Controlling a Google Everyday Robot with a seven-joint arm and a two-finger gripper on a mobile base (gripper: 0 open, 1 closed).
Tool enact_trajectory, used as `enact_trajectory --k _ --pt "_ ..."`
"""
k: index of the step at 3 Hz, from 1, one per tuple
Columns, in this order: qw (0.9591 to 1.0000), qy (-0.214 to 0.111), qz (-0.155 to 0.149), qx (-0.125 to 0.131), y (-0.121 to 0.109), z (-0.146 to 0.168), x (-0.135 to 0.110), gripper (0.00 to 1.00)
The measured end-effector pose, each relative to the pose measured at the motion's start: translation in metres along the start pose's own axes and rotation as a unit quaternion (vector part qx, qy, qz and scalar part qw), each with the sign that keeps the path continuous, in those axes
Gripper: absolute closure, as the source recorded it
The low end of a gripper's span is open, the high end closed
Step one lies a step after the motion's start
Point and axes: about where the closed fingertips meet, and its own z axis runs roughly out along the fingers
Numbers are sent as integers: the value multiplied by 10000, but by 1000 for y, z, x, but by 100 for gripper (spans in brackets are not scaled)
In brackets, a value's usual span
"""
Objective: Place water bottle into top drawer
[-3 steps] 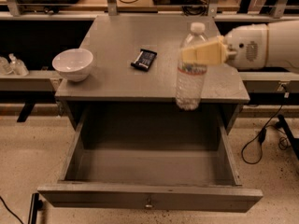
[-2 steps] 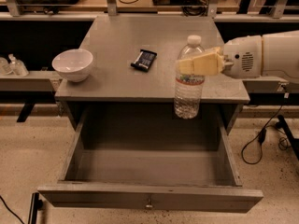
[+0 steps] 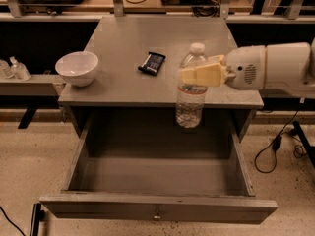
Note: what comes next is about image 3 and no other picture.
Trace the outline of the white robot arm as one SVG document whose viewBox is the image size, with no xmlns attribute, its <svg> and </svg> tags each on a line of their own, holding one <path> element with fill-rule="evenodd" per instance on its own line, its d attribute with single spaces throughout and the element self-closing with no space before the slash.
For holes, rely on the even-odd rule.
<svg viewBox="0 0 315 236">
<path fill-rule="evenodd" d="M 279 90 L 299 98 L 314 98 L 314 44 L 307 42 L 239 47 L 180 68 L 186 88 L 220 87 L 239 90 Z"/>
</svg>

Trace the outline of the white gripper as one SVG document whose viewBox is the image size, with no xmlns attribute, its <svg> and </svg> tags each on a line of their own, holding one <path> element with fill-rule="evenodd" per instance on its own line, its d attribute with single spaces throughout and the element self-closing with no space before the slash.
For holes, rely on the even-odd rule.
<svg viewBox="0 0 315 236">
<path fill-rule="evenodd" d="M 179 82 L 202 87 L 220 87 L 226 82 L 234 89 L 259 90 L 264 85 L 265 58 L 264 45 L 240 47 L 226 57 L 209 56 L 209 64 L 180 69 Z"/>
</svg>

